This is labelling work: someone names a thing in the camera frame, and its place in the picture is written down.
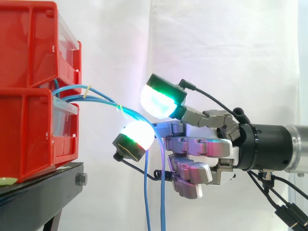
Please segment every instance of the green light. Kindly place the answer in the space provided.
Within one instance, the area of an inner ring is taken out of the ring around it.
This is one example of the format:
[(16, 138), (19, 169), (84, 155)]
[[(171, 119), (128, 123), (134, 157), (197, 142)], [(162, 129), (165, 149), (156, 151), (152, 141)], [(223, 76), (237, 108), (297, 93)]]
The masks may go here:
[(154, 141), (153, 128), (147, 122), (141, 120), (129, 123), (125, 128), (123, 128), (121, 133), (131, 138), (144, 150), (148, 150)]
[(158, 119), (169, 117), (177, 108), (174, 100), (145, 85), (141, 92), (141, 105)]

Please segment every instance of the cable connector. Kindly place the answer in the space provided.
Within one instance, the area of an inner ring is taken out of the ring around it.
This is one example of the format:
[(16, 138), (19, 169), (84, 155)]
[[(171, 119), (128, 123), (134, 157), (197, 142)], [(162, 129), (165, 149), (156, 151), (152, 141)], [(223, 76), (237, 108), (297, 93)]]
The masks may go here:
[(275, 211), (275, 214), (292, 230), (308, 231), (307, 222), (303, 223), (304, 217), (296, 212), (298, 210), (303, 213), (295, 204), (292, 204), (290, 208), (282, 205)]
[(192, 84), (192, 83), (190, 83), (190, 82), (188, 82), (188, 81), (186, 81), (184, 79), (182, 79), (180, 81), (179, 86), (181, 88), (183, 88), (184, 90), (185, 90), (185, 88), (188, 88), (190, 90), (196, 90), (196, 88), (197, 88), (194, 84)]

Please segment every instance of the red storage bin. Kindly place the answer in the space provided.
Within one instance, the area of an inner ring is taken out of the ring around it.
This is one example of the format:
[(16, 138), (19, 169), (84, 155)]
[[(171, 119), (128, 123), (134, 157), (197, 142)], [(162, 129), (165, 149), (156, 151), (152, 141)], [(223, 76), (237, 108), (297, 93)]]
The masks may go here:
[[(0, 88), (81, 84), (81, 44), (49, 1), (0, 1)], [(61, 96), (80, 94), (68, 90)]]
[(0, 89), (0, 184), (55, 170), (78, 157), (76, 104), (49, 89)]

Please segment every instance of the black ring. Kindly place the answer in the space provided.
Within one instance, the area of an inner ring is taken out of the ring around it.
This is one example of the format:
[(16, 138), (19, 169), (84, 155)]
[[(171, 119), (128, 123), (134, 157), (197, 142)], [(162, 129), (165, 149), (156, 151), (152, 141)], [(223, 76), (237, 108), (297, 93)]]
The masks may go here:
[(249, 168), (247, 169), (243, 169), (243, 171), (248, 172), (250, 170), (253, 169), (253, 167), (255, 166), (255, 163), (257, 161), (257, 157), (258, 157), (258, 153), (259, 153), (259, 136), (258, 136), (258, 132), (257, 129), (255, 128), (255, 126), (253, 126), (252, 124), (249, 124), (252, 128), (252, 131), (254, 133), (254, 137), (255, 137), (255, 145), (254, 145), (254, 158), (251, 162), (251, 165)]

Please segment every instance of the metal cylinder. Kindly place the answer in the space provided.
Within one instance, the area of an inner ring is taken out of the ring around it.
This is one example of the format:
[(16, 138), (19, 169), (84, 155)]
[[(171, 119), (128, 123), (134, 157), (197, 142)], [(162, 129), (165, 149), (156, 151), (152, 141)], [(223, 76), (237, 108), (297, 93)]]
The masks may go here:
[(293, 153), (286, 172), (308, 173), (308, 126), (288, 125), (291, 134)]

